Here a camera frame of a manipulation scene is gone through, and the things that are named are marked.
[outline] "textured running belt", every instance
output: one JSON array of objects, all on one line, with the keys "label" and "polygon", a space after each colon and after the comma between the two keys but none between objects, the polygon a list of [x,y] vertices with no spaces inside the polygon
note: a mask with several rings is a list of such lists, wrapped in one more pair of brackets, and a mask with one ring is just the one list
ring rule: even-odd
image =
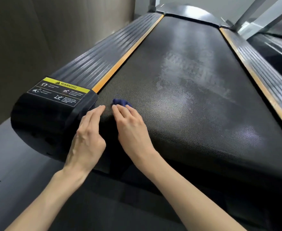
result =
[{"label": "textured running belt", "polygon": [[[282,129],[214,27],[164,17],[97,105],[113,98],[138,110],[167,159],[245,181],[282,178]],[[116,134],[111,119],[107,107],[106,139]]]}]

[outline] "adjacent treadmill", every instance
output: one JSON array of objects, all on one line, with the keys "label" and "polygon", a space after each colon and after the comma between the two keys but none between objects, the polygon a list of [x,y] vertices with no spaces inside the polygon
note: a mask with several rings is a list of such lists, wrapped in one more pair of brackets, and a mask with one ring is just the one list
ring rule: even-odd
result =
[{"label": "adjacent treadmill", "polygon": [[282,193],[282,76],[202,9],[158,7],[26,89],[12,127],[41,154],[65,161],[81,117],[103,104],[98,170],[120,178],[131,162],[111,103],[123,98],[165,159]]}]

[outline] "orange trim strip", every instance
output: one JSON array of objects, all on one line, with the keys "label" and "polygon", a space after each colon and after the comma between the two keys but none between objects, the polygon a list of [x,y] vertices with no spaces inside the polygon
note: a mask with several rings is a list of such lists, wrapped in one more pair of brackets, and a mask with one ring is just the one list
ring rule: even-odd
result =
[{"label": "orange trim strip", "polygon": [[101,80],[92,88],[94,92],[99,92],[99,90],[108,82],[112,75],[120,68],[120,66],[127,60],[127,58],[135,51],[135,49],[140,45],[140,43],[147,37],[147,35],[154,29],[154,27],[159,23],[163,18],[161,17],[151,26],[150,29],[128,50],[127,53],[101,78]]},{"label": "orange trim strip", "polygon": [[280,107],[280,105],[277,103],[276,99],[270,94],[270,92],[268,91],[268,89],[264,86],[264,84],[262,83],[262,81],[260,80],[260,78],[256,75],[256,73],[254,72],[254,70],[250,67],[250,65],[245,61],[245,59],[242,57],[242,55],[240,54],[240,52],[237,50],[236,46],[233,44],[232,40],[229,38],[227,32],[225,29],[220,28],[220,31],[222,32],[222,34],[224,35],[224,37],[227,39],[227,41],[229,42],[229,44],[231,45],[232,49],[235,51],[235,53],[237,54],[237,56],[239,57],[239,59],[241,60],[241,62],[243,63],[243,65],[246,67],[246,69],[249,71],[249,73],[251,74],[252,78],[254,79],[254,81],[256,82],[256,84],[259,86],[259,88],[261,89],[261,91],[263,92],[263,94],[266,96],[266,98],[269,100],[270,104],[273,106],[273,108],[275,109],[275,111],[277,112],[277,114],[279,115],[279,117],[282,120],[282,108]]}]

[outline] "hand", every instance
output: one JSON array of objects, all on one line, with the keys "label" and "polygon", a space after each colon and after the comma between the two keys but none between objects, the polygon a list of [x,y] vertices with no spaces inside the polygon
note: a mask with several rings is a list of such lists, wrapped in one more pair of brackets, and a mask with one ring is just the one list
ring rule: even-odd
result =
[{"label": "hand", "polygon": [[140,169],[151,155],[158,154],[147,127],[141,115],[129,105],[112,105],[112,111],[118,129],[118,140],[135,166]]},{"label": "hand", "polygon": [[99,134],[99,121],[104,109],[104,105],[99,106],[82,117],[63,170],[81,173],[86,177],[97,164],[106,147]]}]

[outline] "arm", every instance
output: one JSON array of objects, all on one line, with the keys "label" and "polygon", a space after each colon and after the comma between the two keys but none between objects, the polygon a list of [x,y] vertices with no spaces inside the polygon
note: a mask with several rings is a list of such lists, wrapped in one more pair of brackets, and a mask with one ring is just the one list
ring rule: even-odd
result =
[{"label": "arm", "polygon": [[99,120],[105,106],[87,112],[72,141],[64,168],[54,174],[43,192],[6,231],[45,231],[67,199],[82,185],[105,149]]},{"label": "arm", "polygon": [[146,125],[135,109],[113,105],[112,110],[123,149],[157,186],[188,230],[245,231],[155,151]]}]

